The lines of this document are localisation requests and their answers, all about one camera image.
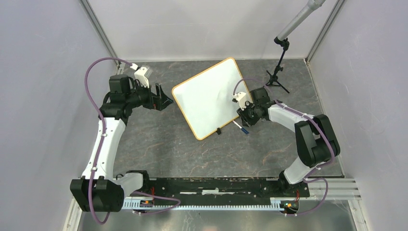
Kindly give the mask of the yellow framed whiteboard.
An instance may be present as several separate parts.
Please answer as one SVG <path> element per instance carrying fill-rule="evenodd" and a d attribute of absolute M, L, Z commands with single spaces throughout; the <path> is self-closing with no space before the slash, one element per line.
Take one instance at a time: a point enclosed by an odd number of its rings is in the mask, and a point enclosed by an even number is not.
<path fill-rule="evenodd" d="M 229 57 L 177 84 L 172 96 L 194 137 L 203 140 L 238 117 L 240 106 L 233 97 L 241 92 L 252 100 L 238 64 Z"/>

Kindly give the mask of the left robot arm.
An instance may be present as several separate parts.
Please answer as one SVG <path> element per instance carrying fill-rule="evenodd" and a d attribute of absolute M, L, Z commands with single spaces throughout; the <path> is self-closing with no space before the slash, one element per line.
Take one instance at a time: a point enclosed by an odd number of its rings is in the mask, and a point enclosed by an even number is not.
<path fill-rule="evenodd" d="M 116 179 L 113 174 L 119 141 L 134 108 L 162 111 L 173 103 L 162 89 L 156 92 L 127 75 L 109 79 L 109 92 L 98 109 L 98 133 L 85 170 L 70 183 L 70 191 L 84 212 L 118 212 L 124 200 L 136 192 L 146 196 L 153 189 L 145 170 L 129 170 Z"/>

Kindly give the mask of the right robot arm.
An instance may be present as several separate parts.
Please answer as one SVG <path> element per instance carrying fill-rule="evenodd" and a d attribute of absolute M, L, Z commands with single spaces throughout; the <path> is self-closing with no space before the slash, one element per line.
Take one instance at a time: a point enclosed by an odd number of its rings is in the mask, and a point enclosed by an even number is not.
<path fill-rule="evenodd" d="M 291 196 L 297 191 L 297 184 L 340 154 L 340 145 L 326 115 L 301 113 L 279 100 L 270 99 L 263 87 L 248 94 L 233 93 L 232 100 L 239 105 L 237 114 L 243 126 L 250 127 L 264 119 L 294 132 L 298 157 L 279 175 L 278 191 L 281 195 Z"/>

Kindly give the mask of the blue whiteboard marker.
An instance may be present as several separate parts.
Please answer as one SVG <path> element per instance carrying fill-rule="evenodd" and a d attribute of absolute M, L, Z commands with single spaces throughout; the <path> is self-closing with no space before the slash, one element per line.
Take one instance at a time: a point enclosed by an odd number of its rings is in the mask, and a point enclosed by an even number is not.
<path fill-rule="evenodd" d="M 239 123 L 237 123 L 235 120 L 233 120 L 232 121 L 244 134 L 249 134 L 249 132 L 244 128 L 244 127 L 242 127 Z"/>

